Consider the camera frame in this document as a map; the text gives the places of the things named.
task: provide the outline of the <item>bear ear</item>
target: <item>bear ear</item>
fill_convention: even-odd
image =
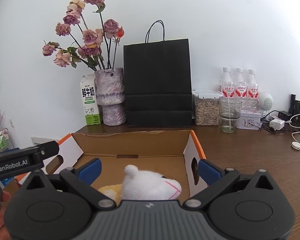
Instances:
[[[137,168],[136,166],[134,166],[134,165],[128,165],[128,166],[125,167],[124,172],[125,172],[128,176],[130,176],[130,177],[133,178],[134,176],[137,176],[137,175],[138,175],[139,170],[138,170],[138,168]]]

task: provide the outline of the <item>black paper bag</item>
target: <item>black paper bag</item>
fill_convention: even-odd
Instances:
[[[157,22],[163,26],[163,41],[123,48],[127,122],[137,127],[189,127],[192,123],[189,41],[165,41],[163,22]]]

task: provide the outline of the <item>bag handle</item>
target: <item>bag handle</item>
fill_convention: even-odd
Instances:
[[[162,28],[163,28],[163,41],[164,41],[164,35],[165,35],[164,24],[163,24],[163,21],[162,21],[162,20],[157,20],[157,21],[155,21],[155,22],[151,25],[150,29],[148,30],[148,32],[147,32],[147,34],[146,34],[145,43],[149,43],[149,35],[150,35],[150,31],[151,31],[152,26],[153,26],[155,23],[161,23]]]

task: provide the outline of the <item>white speaker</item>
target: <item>white speaker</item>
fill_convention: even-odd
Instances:
[[[273,98],[269,93],[261,92],[258,96],[258,108],[263,111],[269,111],[273,106]]]

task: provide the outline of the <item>white wall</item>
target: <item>white wall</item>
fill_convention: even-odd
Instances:
[[[15,124],[9,128],[19,147],[30,146],[31,136],[58,139],[85,125],[79,82],[92,71],[84,64],[60,68],[41,49],[43,40],[72,43],[54,31],[69,1],[0,0],[0,108],[4,126]],[[84,10],[90,28],[101,27],[95,9]],[[291,93],[300,99],[300,0],[106,0],[103,17],[125,30],[117,67],[123,45],[143,42],[162,19],[167,40],[189,38],[194,89],[216,88],[222,66],[241,66],[257,70],[274,109],[287,110]],[[80,40],[78,29],[73,34]],[[161,37],[155,26],[150,40]]]

